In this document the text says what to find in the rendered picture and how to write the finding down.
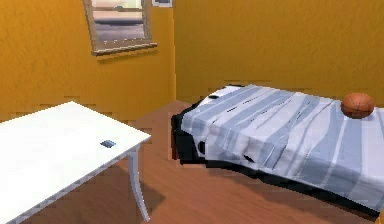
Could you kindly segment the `bed with striped grey cover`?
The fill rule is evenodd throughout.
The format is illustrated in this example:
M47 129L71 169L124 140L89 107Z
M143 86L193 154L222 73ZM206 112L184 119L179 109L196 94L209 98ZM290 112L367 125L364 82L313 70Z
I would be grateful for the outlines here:
M338 100L229 85L171 119L183 163L226 162L344 205L384 209L384 108L351 119Z

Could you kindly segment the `white table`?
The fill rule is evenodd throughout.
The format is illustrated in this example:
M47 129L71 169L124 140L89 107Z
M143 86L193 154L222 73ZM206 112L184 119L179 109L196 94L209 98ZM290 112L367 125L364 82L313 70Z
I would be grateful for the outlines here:
M0 123L0 224L20 224L123 158L148 221L138 151L149 138L73 101Z

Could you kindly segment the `orange basketball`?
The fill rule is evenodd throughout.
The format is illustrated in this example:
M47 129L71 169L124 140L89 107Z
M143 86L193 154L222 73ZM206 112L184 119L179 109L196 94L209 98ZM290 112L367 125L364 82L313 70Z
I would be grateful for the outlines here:
M350 93L341 101L342 113L352 119L368 117L374 110L373 99L365 93Z

